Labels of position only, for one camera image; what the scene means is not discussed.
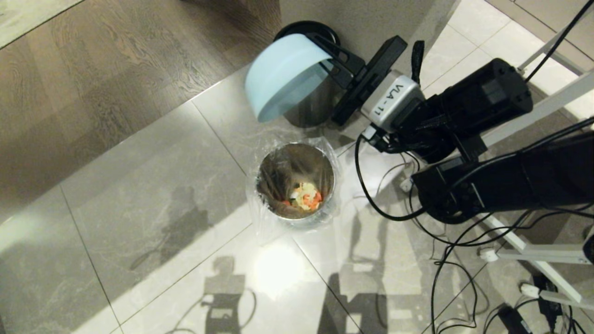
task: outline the power adapter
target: power adapter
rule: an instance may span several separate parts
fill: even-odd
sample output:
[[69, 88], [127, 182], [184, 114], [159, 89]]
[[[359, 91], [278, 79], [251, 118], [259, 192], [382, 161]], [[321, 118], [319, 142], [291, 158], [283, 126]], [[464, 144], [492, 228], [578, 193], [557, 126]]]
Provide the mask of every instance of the power adapter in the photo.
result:
[[[532, 280], [534, 281], [534, 286], [539, 288], [541, 291], [546, 290], [557, 292], [557, 287], [544, 275], [532, 276]], [[561, 304], [539, 298], [538, 308], [540, 309], [541, 314], [545, 316], [551, 333], [554, 333], [557, 317], [563, 316]]]
[[524, 321], [524, 318], [520, 313], [511, 307], [509, 304], [502, 306], [497, 315], [505, 325], [509, 334], [532, 334], [532, 331], [528, 327], [528, 324]]

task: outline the wooden floor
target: wooden floor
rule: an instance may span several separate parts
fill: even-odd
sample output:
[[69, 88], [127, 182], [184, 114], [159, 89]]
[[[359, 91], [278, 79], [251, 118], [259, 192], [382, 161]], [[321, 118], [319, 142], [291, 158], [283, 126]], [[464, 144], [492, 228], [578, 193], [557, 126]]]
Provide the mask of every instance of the wooden floor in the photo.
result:
[[0, 50], [0, 223], [240, 69], [277, 0], [85, 0]]

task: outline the black mount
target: black mount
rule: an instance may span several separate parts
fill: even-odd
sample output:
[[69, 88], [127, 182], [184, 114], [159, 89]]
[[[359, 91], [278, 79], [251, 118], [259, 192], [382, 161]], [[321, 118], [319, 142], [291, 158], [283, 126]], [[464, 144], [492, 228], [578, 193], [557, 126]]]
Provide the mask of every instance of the black mount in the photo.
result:
[[338, 125], [344, 125], [355, 110], [365, 103], [407, 47], [402, 38], [394, 36], [386, 40], [369, 64], [365, 65], [359, 56], [319, 34], [308, 33], [306, 36], [332, 56], [329, 61], [333, 68], [323, 67], [340, 87], [346, 89], [332, 115], [332, 120]]

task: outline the light blue bowl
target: light blue bowl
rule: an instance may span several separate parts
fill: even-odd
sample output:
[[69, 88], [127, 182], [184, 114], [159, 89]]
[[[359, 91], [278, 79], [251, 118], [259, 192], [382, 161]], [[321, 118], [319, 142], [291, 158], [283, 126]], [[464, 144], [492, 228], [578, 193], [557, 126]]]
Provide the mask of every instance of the light blue bowl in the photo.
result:
[[318, 63], [332, 57], [302, 34], [285, 36], [267, 47], [249, 68], [245, 92], [258, 122], [267, 122], [297, 105], [328, 73]]

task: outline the vegetable scraps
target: vegetable scraps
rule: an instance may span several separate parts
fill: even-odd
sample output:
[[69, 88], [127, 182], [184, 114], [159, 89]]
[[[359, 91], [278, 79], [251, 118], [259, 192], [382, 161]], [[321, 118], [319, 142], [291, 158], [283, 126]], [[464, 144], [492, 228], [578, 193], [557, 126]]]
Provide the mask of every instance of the vegetable scraps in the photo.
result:
[[305, 211], [317, 210], [322, 203], [322, 194], [309, 182], [300, 182], [289, 200], [283, 201], [287, 206], [301, 208]]

